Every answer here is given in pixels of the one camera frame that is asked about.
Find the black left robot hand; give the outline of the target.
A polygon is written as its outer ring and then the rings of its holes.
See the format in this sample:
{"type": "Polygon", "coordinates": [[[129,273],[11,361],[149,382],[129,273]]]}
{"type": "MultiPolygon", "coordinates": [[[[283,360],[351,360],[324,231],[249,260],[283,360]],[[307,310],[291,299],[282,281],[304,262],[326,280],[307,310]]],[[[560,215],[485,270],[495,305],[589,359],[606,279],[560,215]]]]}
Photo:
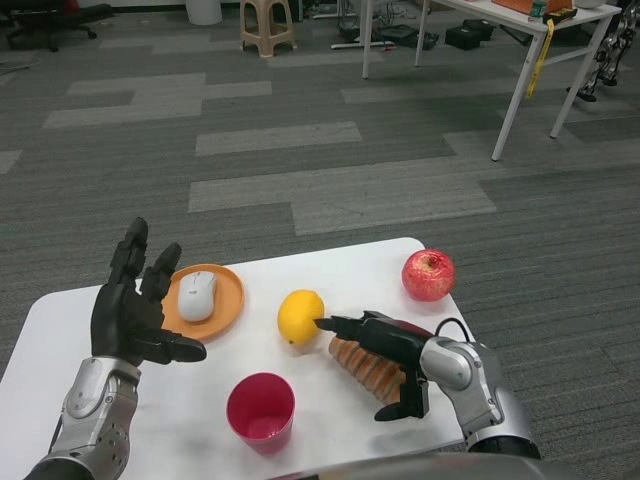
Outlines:
{"type": "Polygon", "coordinates": [[[147,266],[147,239],[148,224],[137,217],[116,246],[109,278],[92,311],[92,355],[118,358],[135,367],[144,361],[161,365],[200,362],[207,357],[201,342],[162,328],[162,301],[170,289],[181,246],[170,244],[147,266]]]}

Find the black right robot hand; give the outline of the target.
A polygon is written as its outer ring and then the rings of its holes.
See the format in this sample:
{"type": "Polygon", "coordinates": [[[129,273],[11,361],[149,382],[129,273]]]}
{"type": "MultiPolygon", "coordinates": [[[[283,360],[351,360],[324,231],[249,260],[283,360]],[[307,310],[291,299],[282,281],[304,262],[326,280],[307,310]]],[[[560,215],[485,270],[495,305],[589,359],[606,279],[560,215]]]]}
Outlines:
{"type": "Polygon", "coordinates": [[[432,334],[407,322],[394,320],[379,312],[365,311],[360,319],[332,315],[315,320],[321,330],[336,334],[336,339],[355,342],[375,358],[396,365],[404,374],[397,401],[379,410],[374,419],[389,422],[408,417],[423,418],[429,411],[427,376],[420,366],[420,354],[432,334]]]}

